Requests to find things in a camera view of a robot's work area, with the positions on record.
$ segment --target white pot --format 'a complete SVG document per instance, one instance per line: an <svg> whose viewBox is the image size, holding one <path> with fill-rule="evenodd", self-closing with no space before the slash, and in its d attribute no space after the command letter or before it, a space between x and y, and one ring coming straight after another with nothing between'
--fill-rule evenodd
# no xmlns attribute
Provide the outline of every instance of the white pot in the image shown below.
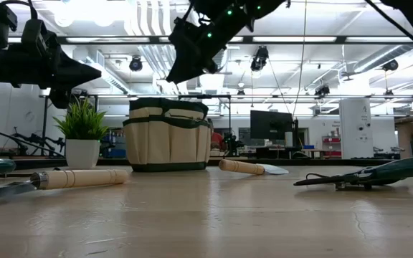
<svg viewBox="0 0 413 258"><path fill-rule="evenodd" d="M66 140L66 161L70 169L91 169L100 155L99 140Z"/></svg>

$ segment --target person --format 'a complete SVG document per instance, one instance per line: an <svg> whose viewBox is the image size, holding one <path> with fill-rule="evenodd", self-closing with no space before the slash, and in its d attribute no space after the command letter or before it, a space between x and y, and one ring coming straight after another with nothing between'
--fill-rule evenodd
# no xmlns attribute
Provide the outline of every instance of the person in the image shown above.
<svg viewBox="0 0 413 258"><path fill-rule="evenodd" d="M212 129L212 144L211 149L220 149L221 151L225 151L227 149L226 144L224 143L224 139L221 134L214 132L213 121L211 118L208 118L208 124Z"/></svg>

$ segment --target wooden handle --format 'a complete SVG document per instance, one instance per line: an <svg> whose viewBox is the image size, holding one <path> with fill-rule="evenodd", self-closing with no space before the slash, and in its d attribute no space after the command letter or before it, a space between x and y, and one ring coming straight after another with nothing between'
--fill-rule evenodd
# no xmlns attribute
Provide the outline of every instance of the wooden handle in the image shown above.
<svg viewBox="0 0 413 258"><path fill-rule="evenodd" d="M128 181L128 172L125 170L111 169L84 171L47 171L42 173L35 173L34 177L38 177L39 183L35 184L38 189L50 190L125 183L126 181Z"/></svg>
<svg viewBox="0 0 413 258"><path fill-rule="evenodd" d="M219 168L223 171L250 173L253 175L262 175L265 172L264 167L260 165L225 159L219 162Z"/></svg>

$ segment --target desk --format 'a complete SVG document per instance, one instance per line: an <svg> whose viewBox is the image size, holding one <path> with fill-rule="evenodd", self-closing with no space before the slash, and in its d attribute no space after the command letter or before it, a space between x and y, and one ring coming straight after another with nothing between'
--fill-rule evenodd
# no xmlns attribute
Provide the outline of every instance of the desk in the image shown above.
<svg viewBox="0 0 413 258"><path fill-rule="evenodd" d="M211 161L218 161L221 159L227 159L231 161L245 161L248 159L248 157L223 157L223 156L210 156L209 160Z"/></svg>
<svg viewBox="0 0 413 258"><path fill-rule="evenodd" d="M291 159L291 153L299 150L299 148L294 147L276 148L275 146L256 148L256 158Z"/></svg>
<svg viewBox="0 0 413 258"><path fill-rule="evenodd" d="M338 192L293 184L357 168L284 168L131 173L118 186L13 196L0 201L0 258L413 257L413 178Z"/></svg>
<svg viewBox="0 0 413 258"><path fill-rule="evenodd" d="M315 159L315 153L320 153L320 158L323 158L326 150L316 150L316 149L303 149L302 152L309 153L312 159Z"/></svg>

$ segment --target garden tool bag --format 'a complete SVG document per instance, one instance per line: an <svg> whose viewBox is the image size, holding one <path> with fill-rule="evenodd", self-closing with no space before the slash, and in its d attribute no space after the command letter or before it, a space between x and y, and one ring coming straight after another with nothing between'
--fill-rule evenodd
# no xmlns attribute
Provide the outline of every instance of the garden tool bag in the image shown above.
<svg viewBox="0 0 413 258"><path fill-rule="evenodd" d="M205 169L211 129L208 107L163 98L130 101L124 125L127 158L135 172Z"/></svg>

